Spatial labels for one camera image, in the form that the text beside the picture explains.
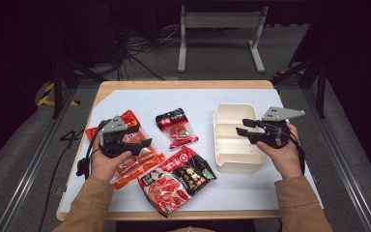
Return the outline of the person's left hand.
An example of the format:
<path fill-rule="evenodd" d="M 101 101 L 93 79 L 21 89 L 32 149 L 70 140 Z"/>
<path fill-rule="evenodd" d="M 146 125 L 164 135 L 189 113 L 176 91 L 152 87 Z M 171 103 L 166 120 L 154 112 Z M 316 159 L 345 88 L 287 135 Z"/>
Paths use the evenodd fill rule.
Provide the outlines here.
<path fill-rule="evenodd" d="M 131 151 L 125 151 L 111 159 L 101 152 L 100 143 L 96 141 L 93 144 L 93 154 L 91 156 L 91 175 L 102 181 L 109 182 L 114 177 L 117 167 L 131 156 Z"/>

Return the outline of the black tripod stand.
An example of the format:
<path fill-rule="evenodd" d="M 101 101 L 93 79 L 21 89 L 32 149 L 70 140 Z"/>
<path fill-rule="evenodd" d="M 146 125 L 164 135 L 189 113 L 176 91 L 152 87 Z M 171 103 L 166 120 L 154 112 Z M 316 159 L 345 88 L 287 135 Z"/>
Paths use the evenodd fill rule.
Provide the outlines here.
<path fill-rule="evenodd" d="M 69 88 L 76 88 L 78 86 L 78 78 L 73 72 L 78 70 L 79 72 L 87 75 L 89 78 L 94 79 L 95 81 L 102 83 L 105 81 L 105 78 L 99 74 L 90 71 L 89 69 L 74 63 L 71 60 L 65 58 L 55 58 L 53 61 L 53 82 L 54 82 L 54 113 L 52 118 L 56 119 L 64 106 L 63 101 L 63 84 L 66 84 Z"/>
<path fill-rule="evenodd" d="M 314 82 L 317 82 L 316 109 L 319 116 L 325 118 L 324 103 L 327 78 L 324 59 L 311 59 L 309 61 L 301 62 L 286 72 L 275 75 L 271 79 L 271 83 L 273 85 L 278 84 L 301 71 L 303 71 L 303 75 L 298 82 L 301 89 L 309 89 Z"/>

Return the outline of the person's right hand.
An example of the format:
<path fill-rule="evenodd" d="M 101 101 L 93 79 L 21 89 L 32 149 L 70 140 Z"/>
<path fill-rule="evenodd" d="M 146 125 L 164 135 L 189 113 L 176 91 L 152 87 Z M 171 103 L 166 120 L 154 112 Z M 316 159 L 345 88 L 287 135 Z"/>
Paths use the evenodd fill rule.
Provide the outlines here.
<path fill-rule="evenodd" d="M 302 176 L 299 151 L 293 141 L 280 149 L 274 149 L 262 141 L 258 141 L 256 146 L 271 158 L 275 169 L 283 179 Z"/>

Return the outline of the yellow black hazard tape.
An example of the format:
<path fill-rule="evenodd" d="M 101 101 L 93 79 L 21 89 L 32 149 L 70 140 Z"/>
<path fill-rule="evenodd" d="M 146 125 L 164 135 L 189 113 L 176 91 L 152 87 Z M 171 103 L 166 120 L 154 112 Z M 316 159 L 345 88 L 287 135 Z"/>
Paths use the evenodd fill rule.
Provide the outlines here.
<path fill-rule="evenodd" d="M 41 98 L 38 100 L 37 105 L 49 105 L 54 106 L 55 101 L 49 98 L 50 94 L 54 91 L 54 82 L 49 81 L 44 88 Z"/>

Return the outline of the small black red food packet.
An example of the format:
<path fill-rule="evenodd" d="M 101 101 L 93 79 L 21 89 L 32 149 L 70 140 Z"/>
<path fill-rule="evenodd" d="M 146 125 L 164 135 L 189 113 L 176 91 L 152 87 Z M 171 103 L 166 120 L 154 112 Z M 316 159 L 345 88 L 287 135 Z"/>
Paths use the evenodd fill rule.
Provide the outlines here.
<path fill-rule="evenodd" d="M 181 108 L 157 115 L 156 124 L 160 131 L 165 133 L 170 140 L 170 149 L 199 140 Z"/>

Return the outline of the white metal stand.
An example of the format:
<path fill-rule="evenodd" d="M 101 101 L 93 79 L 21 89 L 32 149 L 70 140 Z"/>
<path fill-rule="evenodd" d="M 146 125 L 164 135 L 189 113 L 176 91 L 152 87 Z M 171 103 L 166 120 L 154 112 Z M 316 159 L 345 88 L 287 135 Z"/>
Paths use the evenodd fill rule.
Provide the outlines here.
<path fill-rule="evenodd" d="M 258 45 L 268 15 L 268 7 L 254 12 L 189 12 L 185 6 L 181 8 L 179 49 L 179 73 L 186 71 L 186 29 L 187 28 L 253 28 L 254 37 L 247 42 L 252 59 L 258 73 L 264 73 L 265 67 L 260 56 Z"/>

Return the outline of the white table mat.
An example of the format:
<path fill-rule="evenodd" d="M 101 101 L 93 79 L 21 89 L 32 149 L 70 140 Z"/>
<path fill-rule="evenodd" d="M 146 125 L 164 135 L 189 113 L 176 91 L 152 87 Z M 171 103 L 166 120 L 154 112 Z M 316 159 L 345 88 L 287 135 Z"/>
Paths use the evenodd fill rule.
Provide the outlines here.
<path fill-rule="evenodd" d="M 94 107 L 88 126 L 93 128 L 100 121 L 130 109 L 152 137 L 157 150 L 170 158 L 176 151 L 169 148 L 169 139 L 157 128 L 155 118 L 180 107 L 199 137 L 189 147 L 209 163 L 216 179 L 170 217 L 188 212 L 212 215 L 226 211 L 276 210 L 274 182 L 280 179 L 280 175 L 269 159 L 254 173 L 227 173 L 216 168 L 213 115 L 223 103 L 251 104 L 255 107 L 256 119 L 262 118 L 271 106 L 283 105 L 274 89 L 116 90 Z"/>

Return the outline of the white divided plastic container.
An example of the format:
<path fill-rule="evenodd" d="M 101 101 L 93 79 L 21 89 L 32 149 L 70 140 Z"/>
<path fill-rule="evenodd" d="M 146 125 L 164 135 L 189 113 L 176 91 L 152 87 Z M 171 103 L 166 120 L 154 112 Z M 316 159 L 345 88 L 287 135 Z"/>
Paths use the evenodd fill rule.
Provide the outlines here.
<path fill-rule="evenodd" d="M 216 168 L 221 172 L 254 173 L 267 156 L 255 144 L 237 134 L 237 128 L 258 132 L 243 125 L 243 119 L 256 119 L 255 107 L 248 103 L 223 103 L 213 115 Z"/>

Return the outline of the large red black food packet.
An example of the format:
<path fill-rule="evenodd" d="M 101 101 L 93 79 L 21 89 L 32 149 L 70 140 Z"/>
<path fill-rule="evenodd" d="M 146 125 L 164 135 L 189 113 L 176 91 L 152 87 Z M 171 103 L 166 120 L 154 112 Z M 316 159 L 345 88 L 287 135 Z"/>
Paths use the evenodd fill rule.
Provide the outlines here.
<path fill-rule="evenodd" d="M 167 218 L 215 179 L 208 162 L 183 146 L 137 181 L 149 203 Z"/>

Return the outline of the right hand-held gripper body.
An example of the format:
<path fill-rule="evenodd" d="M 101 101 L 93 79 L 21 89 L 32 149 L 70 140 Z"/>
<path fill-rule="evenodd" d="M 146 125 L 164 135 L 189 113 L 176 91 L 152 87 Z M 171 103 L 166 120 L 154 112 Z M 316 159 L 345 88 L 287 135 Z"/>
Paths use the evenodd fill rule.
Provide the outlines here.
<path fill-rule="evenodd" d="M 264 122 L 263 132 L 253 132 L 248 137 L 251 144 L 262 141 L 274 149 L 280 149 L 288 144 L 291 135 L 287 126 L 287 120 L 304 116 L 303 110 L 281 108 L 271 106 L 260 119 Z"/>

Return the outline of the orange translucent food packet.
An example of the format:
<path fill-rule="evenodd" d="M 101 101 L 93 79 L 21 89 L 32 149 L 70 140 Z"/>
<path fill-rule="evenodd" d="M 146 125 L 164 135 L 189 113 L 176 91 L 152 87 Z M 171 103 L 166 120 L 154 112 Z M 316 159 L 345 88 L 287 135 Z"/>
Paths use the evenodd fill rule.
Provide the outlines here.
<path fill-rule="evenodd" d="M 131 148 L 131 144 L 140 142 L 142 140 L 149 139 L 150 137 L 142 130 L 141 124 L 137 117 L 131 110 L 127 110 L 120 116 L 123 121 L 129 126 L 140 126 L 138 132 L 135 133 L 127 133 L 124 137 L 124 141 L 128 144 L 129 151 Z M 77 164 L 77 171 L 76 175 L 81 176 L 84 175 L 85 178 L 89 177 L 89 167 L 90 167 L 90 158 L 92 155 L 92 146 L 94 144 L 94 137 L 98 136 L 100 138 L 100 129 L 102 126 L 109 121 L 110 119 L 103 120 L 96 128 L 87 129 L 85 131 L 86 136 L 90 142 L 88 151 L 86 153 L 86 157 L 81 159 Z M 164 154 L 160 154 L 157 149 L 152 145 L 143 148 L 139 155 L 134 155 L 124 161 L 117 167 L 115 172 L 115 177 L 112 181 L 115 189 L 121 189 L 126 186 L 129 182 L 133 181 L 134 179 L 138 178 L 142 174 L 146 173 L 148 170 L 153 168 L 154 166 L 162 163 L 165 160 Z"/>

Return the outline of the aluminium floor rail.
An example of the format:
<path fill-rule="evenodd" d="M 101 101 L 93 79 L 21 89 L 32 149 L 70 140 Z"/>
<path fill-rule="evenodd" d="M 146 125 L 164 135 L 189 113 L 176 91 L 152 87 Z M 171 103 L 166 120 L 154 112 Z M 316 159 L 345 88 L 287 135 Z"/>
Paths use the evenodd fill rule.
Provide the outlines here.
<path fill-rule="evenodd" d="M 10 203 L 6 207 L 3 215 L 0 218 L 0 232 L 8 232 L 14 223 L 30 188 L 32 187 L 36 176 L 43 164 L 43 160 L 48 151 L 49 143 L 51 142 L 54 133 L 57 131 L 67 108 L 73 100 L 76 89 L 66 90 L 65 96 L 61 100 L 63 105 L 57 116 L 49 121 L 48 127 L 44 131 L 43 139 L 37 148 L 34 156 L 31 158 L 27 169 L 24 171 L 20 181 L 18 182 Z"/>
<path fill-rule="evenodd" d="M 361 191 L 360 184 L 353 175 L 349 165 L 345 161 L 340 148 L 333 137 L 333 133 L 325 119 L 320 116 L 320 113 L 315 106 L 316 99 L 310 90 L 303 90 L 304 98 L 311 107 L 311 112 L 316 118 L 317 124 L 322 131 L 323 137 L 329 147 L 329 155 L 337 169 L 343 185 L 350 196 L 350 199 L 357 211 L 363 227 L 366 232 L 371 232 L 371 209 Z"/>

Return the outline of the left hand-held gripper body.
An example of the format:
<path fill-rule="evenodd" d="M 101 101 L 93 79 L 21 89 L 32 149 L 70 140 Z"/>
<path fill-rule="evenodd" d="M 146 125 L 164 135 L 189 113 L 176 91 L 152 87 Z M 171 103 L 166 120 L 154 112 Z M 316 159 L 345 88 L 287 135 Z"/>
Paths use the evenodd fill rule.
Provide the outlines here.
<path fill-rule="evenodd" d="M 120 116 L 107 121 L 100 129 L 100 149 L 104 155 L 113 159 L 128 151 L 128 144 L 124 141 L 128 133 L 128 125 Z"/>

